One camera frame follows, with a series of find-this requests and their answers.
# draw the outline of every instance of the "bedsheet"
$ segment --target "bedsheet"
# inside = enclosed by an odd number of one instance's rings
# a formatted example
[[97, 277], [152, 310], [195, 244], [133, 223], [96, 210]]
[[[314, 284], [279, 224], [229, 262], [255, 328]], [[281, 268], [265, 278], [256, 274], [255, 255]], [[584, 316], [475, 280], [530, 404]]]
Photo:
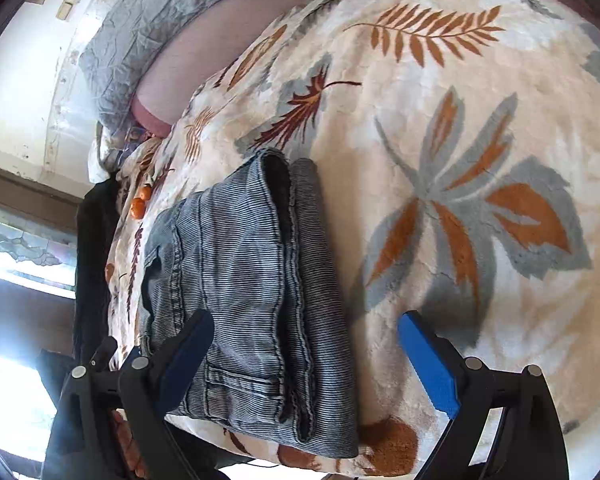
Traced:
[[[416, 472], [447, 419], [398, 344], [397, 319], [414, 308], [490, 367], [538, 364], [565, 432], [600, 406], [600, 31], [589, 22], [555, 0], [315, 0], [273, 22], [120, 174], [128, 194], [109, 255], [117, 363], [136, 343], [155, 218], [260, 146], [318, 167], [360, 453], [333, 460], [206, 421], [174, 424], [289, 466]], [[133, 220], [146, 182], [153, 196]]]

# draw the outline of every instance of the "blue gripper pad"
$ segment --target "blue gripper pad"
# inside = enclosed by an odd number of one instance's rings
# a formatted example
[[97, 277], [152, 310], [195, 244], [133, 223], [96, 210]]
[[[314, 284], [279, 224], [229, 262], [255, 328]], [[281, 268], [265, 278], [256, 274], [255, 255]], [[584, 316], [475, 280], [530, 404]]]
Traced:
[[451, 419], [460, 409], [453, 375], [446, 369], [439, 355], [422, 333], [410, 313], [403, 314], [398, 322], [398, 336], [405, 354], [415, 368], [433, 407], [445, 412]]
[[191, 381], [214, 340], [215, 324], [208, 310], [198, 309], [192, 332], [181, 343], [160, 378], [155, 410], [160, 416], [175, 410], [184, 399]]

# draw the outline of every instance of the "sunlight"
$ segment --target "sunlight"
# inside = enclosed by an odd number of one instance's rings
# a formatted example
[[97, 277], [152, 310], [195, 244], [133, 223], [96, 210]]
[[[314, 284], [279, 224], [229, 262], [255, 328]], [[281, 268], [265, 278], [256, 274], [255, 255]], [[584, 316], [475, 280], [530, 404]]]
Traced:
[[55, 416], [38, 372], [0, 357], [0, 449], [44, 462]]

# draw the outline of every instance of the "white wall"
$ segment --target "white wall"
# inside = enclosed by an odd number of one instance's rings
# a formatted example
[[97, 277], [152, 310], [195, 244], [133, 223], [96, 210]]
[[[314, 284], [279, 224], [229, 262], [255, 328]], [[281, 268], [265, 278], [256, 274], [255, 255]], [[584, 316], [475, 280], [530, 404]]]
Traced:
[[[48, 118], [58, 73], [92, 0], [81, 0], [67, 22], [56, 18], [62, 1], [23, 4], [0, 37], [0, 168], [82, 196], [90, 187], [86, 157], [95, 120], [64, 125], [58, 167], [45, 166]], [[83, 112], [83, 116], [93, 115], [91, 110]]]

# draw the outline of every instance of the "gray pillow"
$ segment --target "gray pillow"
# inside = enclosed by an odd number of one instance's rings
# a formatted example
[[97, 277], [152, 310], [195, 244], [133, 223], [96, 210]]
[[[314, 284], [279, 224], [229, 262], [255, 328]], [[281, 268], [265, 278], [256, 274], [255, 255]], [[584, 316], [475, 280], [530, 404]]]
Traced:
[[219, 0], [119, 0], [80, 56], [100, 122], [126, 129], [131, 100], [164, 45]]

